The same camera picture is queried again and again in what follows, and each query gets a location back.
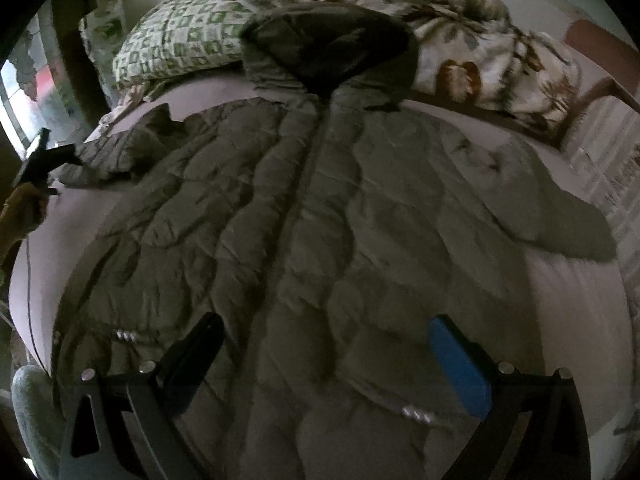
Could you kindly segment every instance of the bed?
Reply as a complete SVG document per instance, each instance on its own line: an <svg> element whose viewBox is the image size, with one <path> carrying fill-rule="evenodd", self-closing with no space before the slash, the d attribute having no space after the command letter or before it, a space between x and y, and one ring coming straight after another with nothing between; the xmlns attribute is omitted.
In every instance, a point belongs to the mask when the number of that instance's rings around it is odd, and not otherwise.
<svg viewBox="0 0 640 480"><path fill-rule="evenodd" d="M233 70L222 69L215 75L175 88L158 102L142 105L123 120L112 135L125 132L150 108L163 103L170 106L174 120L182 120L217 104L255 98L256 95L254 85L247 78ZM402 106L443 118L472 142L488 150L500 148L516 135L494 124L424 103L405 101ZM561 189L585 198L579 179L559 152L530 139L527 142ZM52 347L56 343L57 306L68 280L85 248L126 193L126 186L111 190L66 188L62 189L60 197L51 199L49 218L30 237L33 338L25 315L25 247L20 249L10 289L12 317L27 346L38 349L47 369L52 365ZM590 435L597 434L626 408L631 398L631 325L618 264L615 260L596 262L567 258L528 245L524 245L524 257L540 329L544 371L552 372L560 366L572 370L588 431ZM182 424L194 423L201 414L196 401ZM461 430L457 446L468 438L468 431L469 427ZM456 446L450 446L441 463L428 466L434 478L446 469L455 449Z"/></svg>

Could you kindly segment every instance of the green patterned pillowcase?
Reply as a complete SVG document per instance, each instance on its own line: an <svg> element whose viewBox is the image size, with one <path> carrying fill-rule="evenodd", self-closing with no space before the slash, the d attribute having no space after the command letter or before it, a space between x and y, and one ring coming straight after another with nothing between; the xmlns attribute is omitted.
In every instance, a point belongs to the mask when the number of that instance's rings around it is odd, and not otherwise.
<svg viewBox="0 0 640 480"><path fill-rule="evenodd" d="M240 59L252 12L235 0L164 0L129 33L113 60L121 88Z"/></svg>

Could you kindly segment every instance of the floral blanket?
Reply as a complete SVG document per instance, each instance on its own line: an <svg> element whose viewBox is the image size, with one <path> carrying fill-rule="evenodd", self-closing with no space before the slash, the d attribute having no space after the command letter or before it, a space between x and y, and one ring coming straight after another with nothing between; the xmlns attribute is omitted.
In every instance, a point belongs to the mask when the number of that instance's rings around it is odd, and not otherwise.
<svg viewBox="0 0 640 480"><path fill-rule="evenodd" d="M258 12L294 2L345 2L401 18L420 43L414 89L503 112L552 140L580 72L548 34L524 33L501 0L237 0Z"/></svg>

